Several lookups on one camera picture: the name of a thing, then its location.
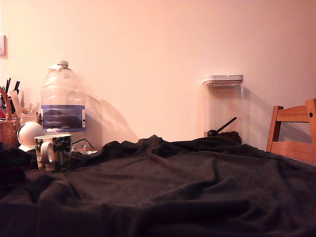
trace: wicker basket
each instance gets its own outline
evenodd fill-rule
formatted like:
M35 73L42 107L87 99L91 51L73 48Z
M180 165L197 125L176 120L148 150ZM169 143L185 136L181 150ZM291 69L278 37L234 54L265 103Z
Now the wicker basket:
M6 118L0 121L0 142L8 143L13 146L17 146L16 131L17 124L16 119L12 118L11 104L6 92L0 87L1 95L4 98L6 106Z

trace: mug handle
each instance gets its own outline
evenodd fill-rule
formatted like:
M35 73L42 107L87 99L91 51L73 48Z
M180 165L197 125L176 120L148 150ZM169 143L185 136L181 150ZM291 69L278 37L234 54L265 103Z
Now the mug handle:
M40 147L40 156L44 164L54 163L54 146L51 142L43 142Z

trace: mug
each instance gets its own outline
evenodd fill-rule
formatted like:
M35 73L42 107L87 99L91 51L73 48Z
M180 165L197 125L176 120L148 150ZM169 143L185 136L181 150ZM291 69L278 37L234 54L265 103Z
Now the mug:
M40 170L61 170L71 164L71 135L56 134L34 137Z

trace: chopstick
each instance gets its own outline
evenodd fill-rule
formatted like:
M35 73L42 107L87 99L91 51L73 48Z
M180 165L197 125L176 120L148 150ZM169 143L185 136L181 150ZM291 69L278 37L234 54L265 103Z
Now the chopstick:
M11 82L11 78L9 78L9 80L6 80L6 87L5 87L6 93L8 93L8 91L9 91L10 82Z
M19 89L18 89L19 85L20 85L20 81L16 81L14 90L16 90L18 92L18 94L19 94Z

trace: cable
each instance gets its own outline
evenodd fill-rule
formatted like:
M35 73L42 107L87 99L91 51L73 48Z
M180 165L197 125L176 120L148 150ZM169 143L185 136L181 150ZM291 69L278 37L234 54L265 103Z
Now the cable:
M81 142L81 141L83 141L83 140L85 140L87 143L89 143L89 145L90 145L90 147L92 148L92 149L94 149L94 147L91 145L91 143L87 140L87 139L80 139L80 140L78 140L78 141L76 141L76 142L74 142L74 143L72 143L71 145L73 145L73 144L75 144L75 143L77 143L77 142Z

